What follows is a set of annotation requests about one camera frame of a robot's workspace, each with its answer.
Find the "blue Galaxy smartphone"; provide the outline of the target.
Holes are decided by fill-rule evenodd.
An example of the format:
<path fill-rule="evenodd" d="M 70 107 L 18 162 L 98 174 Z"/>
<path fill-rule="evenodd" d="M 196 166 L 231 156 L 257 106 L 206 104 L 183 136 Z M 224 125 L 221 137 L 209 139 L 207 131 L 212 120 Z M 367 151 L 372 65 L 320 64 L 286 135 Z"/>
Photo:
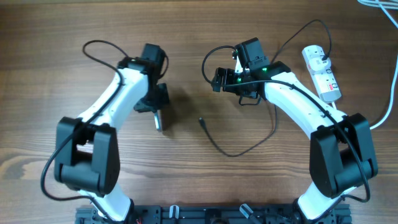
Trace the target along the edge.
<path fill-rule="evenodd" d="M 154 113 L 154 121 L 155 121 L 156 130 L 158 130 L 158 132 L 162 132 L 162 122 L 161 122 L 159 111 L 156 111 Z"/>

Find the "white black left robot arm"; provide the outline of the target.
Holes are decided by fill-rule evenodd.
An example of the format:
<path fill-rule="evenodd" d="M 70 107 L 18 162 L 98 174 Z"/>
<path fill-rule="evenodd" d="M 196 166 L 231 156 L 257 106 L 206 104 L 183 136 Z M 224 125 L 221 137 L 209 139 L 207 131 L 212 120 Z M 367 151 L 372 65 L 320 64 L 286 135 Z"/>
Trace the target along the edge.
<path fill-rule="evenodd" d="M 158 45 L 146 44 L 139 57 L 124 58 L 115 76 L 95 103 L 77 118 L 62 118 L 57 125 L 55 151 L 48 160 L 57 182 L 79 192 L 94 205 L 101 223 L 142 223 L 134 202 L 118 185 L 120 157 L 117 133 L 131 111 L 158 114 L 169 103 L 167 86 L 158 81 L 169 66 Z"/>

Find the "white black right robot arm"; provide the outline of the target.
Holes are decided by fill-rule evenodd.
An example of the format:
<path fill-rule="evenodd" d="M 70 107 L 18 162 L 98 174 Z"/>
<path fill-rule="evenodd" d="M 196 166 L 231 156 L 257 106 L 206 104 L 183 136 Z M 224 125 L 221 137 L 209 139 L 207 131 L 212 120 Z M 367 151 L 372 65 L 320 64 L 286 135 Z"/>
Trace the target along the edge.
<path fill-rule="evenodd" d="M 217 68 L 213 91 L 262 98 L 284 111 L 310 140 L 312 183 L 293 205 L 291 223 L 316 223 L 347 198 L 366 203 L 378 173 L 367 119 L 332 108 L 281 61 L 270 62 L 258 38 L 232 47 L 234 69 Z"/>

